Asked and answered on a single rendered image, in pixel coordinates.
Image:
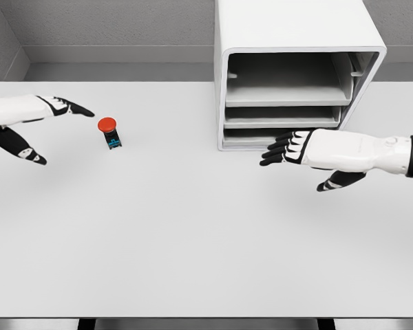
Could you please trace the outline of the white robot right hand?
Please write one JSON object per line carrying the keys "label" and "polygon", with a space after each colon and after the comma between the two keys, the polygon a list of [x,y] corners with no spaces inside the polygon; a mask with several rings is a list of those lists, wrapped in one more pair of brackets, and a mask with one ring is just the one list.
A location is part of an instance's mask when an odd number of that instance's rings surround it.
{"label": "white robot right hand", "polygon": [[340,189],[365,178],[373,169],[373,142],[372,137],[345,131],[288,131],[268,145],[260,166],[290,163],[334,171],[317,191]]}

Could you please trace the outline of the red button load switch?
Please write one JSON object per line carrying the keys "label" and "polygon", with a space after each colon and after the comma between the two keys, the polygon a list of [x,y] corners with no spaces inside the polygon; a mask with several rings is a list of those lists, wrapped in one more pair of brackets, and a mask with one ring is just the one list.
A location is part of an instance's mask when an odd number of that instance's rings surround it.
{"label": "red button load switch", "polygon": [[115,119],[111,117],[105,117],[98,121],[98,129],[103,133],[110,150],[122,146],[116,125]]}

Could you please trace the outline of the white tabletop storage cabinet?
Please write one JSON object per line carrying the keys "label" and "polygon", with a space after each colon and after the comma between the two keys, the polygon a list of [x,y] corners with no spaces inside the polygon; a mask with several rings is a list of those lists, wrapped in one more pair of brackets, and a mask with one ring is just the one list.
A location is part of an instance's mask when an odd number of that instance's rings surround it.
{"label": "white tabletop storage cabinet", "polygon": [[363,0],[215,0],[214,85],[225,129],[342,129],[387,47]]}

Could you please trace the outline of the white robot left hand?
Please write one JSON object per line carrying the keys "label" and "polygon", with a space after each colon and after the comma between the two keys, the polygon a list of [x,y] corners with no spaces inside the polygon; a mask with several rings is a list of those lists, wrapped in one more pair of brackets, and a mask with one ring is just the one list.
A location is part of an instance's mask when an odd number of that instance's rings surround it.
{"label": "white robot left hand", "polygon": [[47,160],[10,127],[13,124],[36,122],[66,113],[94,117],[94,113],[89,109],[58,96],[30,94],[0,98],[0,148],[23,160],[46,165]]}

